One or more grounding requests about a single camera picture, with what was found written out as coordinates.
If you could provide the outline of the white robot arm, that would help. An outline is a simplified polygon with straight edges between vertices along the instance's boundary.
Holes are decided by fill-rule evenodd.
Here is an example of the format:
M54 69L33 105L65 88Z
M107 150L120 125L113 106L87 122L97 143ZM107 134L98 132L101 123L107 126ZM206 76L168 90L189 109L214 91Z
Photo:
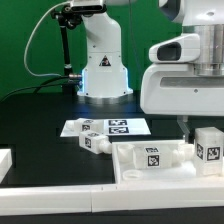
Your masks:
M87 66L81 94L120 97L127 90L120 28L108 5L127 0L71 0L87 31ZM158 0L161 12L182 25L180 36L149 49L152 64L142 78L140 107L146 114L224 116L224 0Z

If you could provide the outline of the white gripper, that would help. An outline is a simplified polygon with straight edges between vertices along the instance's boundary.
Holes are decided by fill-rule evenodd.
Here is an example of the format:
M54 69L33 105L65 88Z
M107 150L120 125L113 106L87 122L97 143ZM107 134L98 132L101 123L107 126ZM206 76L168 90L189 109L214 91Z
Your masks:
M140 107L146 114L178 115L188 142L187 116L224 116L224 77L196 76L190 64L153 64L143 75Z

